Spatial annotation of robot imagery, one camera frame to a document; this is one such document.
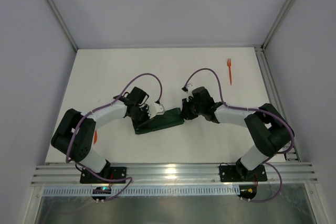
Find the green cloth napkin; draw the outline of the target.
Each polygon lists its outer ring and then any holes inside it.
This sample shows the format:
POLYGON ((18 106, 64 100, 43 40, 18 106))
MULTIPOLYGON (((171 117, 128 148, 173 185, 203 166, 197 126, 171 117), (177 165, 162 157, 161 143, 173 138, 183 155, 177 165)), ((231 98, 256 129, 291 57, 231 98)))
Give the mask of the green cloth napkin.
POLYGON ((141 121, 132 120, 135 134, 147 134, 150 132, 155 132, 182 125, 184 124, 184 120, 182 119, 180 114, 180 108, 172 108, 165 111, 163 115, 157 115, 152 119, 149 119, 149 117, 147 116, 141 121))

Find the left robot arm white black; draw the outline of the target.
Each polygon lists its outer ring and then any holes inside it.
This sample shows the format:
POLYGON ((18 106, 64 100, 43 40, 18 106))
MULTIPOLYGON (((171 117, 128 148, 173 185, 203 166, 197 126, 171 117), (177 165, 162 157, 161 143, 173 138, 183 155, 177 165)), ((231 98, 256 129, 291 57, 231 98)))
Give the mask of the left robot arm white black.
POLYGON ((92 149, 96 131, 114 120, 125 117, 140 124, 148 121, 148 98, 149 95, 145 91, 134 87, 130 93, 116 96, 111 103, 90 112, 69 109, 61 119, 51 139, 51 145, 65 154, 67 162, 74 161, 98 179, 109 181, 112 179, 110 162, 92 149))

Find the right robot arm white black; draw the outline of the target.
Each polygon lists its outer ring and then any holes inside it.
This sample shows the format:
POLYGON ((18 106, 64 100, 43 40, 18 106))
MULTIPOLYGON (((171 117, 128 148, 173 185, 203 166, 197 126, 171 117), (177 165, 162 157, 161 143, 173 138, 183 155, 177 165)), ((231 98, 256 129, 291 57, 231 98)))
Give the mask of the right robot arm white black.
POLYGON ((182 88, 187 97, 182 100, 181 117, 193 120, 199 116, 216 124, 232 124, 248 129, 253 146, 239 158, 234 176, 248 181, 256 170, 275 156, 285 145, 292 143, 294 132, 270 103, 258 108, 242 108, 215 102, 205 87, 194 88, 188 84, 182 88))

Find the orange plastic knife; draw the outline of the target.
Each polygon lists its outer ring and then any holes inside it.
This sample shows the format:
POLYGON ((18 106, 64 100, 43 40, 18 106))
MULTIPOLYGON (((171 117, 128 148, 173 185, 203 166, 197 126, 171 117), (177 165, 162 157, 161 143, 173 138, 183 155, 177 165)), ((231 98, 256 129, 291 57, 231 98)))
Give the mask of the orange plastic knife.
POLYGON ((93 136, 93 144, 95 145, 96 142, 98 140, 98 134, 97 134, 97 131, 94 132, 94 136, 93 136))

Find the orange plastic fork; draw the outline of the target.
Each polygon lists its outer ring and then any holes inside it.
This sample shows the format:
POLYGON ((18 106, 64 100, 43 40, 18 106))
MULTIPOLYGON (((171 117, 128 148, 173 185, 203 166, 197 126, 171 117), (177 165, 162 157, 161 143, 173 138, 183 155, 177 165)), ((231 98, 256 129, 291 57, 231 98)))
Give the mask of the orange plastic fork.
POLYGON ((229 74, 229 83, 232 85, 232 60, 230 58, 227 59, 227 67, 229 74))

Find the left black controller board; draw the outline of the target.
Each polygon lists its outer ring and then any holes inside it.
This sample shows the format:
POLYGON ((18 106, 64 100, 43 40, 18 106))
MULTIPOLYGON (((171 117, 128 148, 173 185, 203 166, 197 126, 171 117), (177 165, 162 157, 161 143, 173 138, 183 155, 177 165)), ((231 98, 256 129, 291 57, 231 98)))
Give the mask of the left black controller board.
POLYGON ((92 190, 91 197, 94 201, 105 201, 111 196, 111 188, 108 186, 96 187, 92 190))

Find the black controller board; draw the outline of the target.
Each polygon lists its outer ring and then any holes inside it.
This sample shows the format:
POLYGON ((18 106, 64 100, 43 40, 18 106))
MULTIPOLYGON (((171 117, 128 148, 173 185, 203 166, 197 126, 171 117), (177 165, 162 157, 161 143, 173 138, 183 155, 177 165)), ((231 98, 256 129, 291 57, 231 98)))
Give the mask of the black controller board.
POLYGON ((252 186, 239 186, 238 197, 240 199, 252 200, 257 194, 257 189, 252 186))
POLYGON ((91 197, 94 201, 105 201, 111 196, 111 188, 108 186, 96 187, 92 190, 91 197))

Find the right black controller board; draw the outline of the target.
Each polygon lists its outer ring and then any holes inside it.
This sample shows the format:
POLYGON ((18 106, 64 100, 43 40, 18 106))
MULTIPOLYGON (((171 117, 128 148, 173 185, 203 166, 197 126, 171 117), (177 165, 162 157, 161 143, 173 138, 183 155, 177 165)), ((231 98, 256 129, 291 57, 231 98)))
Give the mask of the right black controller board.
POLYGON ((257 194, 257 189, 252 186, 239 186, 238 197, 240 199, 252 200, 257 194))

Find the aluminium frame rail right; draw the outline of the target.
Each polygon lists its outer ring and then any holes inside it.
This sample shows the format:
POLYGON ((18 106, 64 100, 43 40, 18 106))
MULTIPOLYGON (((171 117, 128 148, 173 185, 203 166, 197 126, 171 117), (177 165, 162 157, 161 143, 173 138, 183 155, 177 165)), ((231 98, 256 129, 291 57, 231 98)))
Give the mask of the aluminium frame rail right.
POLYGON ((271 72, 266 53, 262 50, 261 47, 255 47, 255 54, 259 64, 260 72, 264 81, 266 92, 270 103, 278 110, 281 116, 289 123, 289 119, 284 111, 283 104, 281 102, 278 88, 275 83, 275 79, 271 72))

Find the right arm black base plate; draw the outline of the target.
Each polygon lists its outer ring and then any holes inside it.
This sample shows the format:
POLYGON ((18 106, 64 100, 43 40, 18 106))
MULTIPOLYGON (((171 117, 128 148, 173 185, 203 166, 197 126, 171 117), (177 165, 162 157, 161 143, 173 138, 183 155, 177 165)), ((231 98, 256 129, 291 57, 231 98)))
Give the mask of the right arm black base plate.
POLYGON ((263 165, 247 170, 243 165, 220 164, 218 169, 221 182, 266 182, 268 180, 263 165))

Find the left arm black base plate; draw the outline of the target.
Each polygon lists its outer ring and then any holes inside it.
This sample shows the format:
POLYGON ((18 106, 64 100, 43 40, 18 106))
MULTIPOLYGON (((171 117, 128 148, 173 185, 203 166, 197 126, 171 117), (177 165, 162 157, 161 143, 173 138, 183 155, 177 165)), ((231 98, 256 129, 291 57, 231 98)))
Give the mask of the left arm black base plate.
MULTIPOLYGON (((125 184, 125 178, 127 175, 127 168, 126 167, 107 167, 102 170, 101 173, 98 174, 100 177, 108 180, 118 180, 122 179, 120 182, 113 182, 114 184, 125 184)), ((93 174, 91 174, 86 169, 81 172, 80 177, 81 184, 107 184, 108 182, 102 180, 93 174)))

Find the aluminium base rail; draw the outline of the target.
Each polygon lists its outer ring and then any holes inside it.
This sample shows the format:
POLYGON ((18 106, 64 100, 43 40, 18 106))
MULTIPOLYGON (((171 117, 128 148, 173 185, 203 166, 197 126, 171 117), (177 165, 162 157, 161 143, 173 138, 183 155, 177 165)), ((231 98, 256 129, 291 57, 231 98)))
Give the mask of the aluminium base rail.
MULTIPOLYGON (((127 175, 133 178, 134 185, 192 185, 220 184, 219 169, 227 164, 221 163, 170 163, 112 164, 126 167, 127 175)), ((279 182, 279 176, 285 184, 317 183, 313 166, 307 162, 282 162, 265 165, 267 183, 279 182)), ((78 185, 80 172, 73 164, 50 163, 37 166, 31 181, 37 185, 78 185)))

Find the aluminium frame post left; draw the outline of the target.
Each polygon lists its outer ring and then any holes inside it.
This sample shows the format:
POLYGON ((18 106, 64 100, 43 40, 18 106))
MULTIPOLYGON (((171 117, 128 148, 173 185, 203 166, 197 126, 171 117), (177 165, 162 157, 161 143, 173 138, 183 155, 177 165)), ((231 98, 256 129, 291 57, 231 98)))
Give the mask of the aluminium frame post left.
POLYGON ((45 0, 47 6, 49 7, 50 11, 52 12, 52 15, 56 19, 60 29, 62 30, 63 34, 67 38, 68 42, 70 43, 72 49, 74 52, 78 51, 77 43, 75 42, 66 22, 64 21, 57 5, 55 4, 54 0, 45 0))

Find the aluminium frame post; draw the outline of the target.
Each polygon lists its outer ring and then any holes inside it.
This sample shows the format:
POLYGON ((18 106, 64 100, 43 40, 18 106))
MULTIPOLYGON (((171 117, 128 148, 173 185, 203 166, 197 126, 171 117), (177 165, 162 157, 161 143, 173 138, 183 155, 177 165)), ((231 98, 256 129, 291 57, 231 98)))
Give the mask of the aluminium frame post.
POLYGON ((52 15, 56 19, 60 29, 62 30, 63 34, 67 38, 68 42, 70 43, 72 49, 74 52, 78 51, 77 43, 75 42, 66 22, 64 21, 57 5, 55 4, 54 0, 45 0, 47 6, 49 7, 50 11, 52 12, 52 15))
POLYGON ((274 22, 272 23, 270 29, 268 30, 268 33, 265 37, 263 44, 261 45, 262 51, 265 51, 269 46, 270 42, 272 41, 278 29, 280 28, 281 24, 284 22, 285 18, 287 17, 287 14, 291 10, 295 1, 296 0, 285 0, 284 3, 282 4, 280 11, 278 12, 274 22))

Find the aluminium frame post right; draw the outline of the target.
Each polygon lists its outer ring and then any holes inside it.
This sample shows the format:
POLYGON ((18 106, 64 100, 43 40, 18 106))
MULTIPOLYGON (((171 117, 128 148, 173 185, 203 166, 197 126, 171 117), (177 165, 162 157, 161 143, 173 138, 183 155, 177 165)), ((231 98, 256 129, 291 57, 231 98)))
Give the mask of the aluminium frame post right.
POLYGON ((278 29, 280 28, 281 24, 284 22, 285 18, 287 17, 287 14, 291 10, 295 1, 296 0, 285 0, 284 3, 282 4, 280 11, 278 12, 274 22, 272 23, 270 29, 268 30, 268 33, 265 37, 263 44, 261 45, 262 51, 265 51, 269 46, 270 42, 272 41, 278 29))

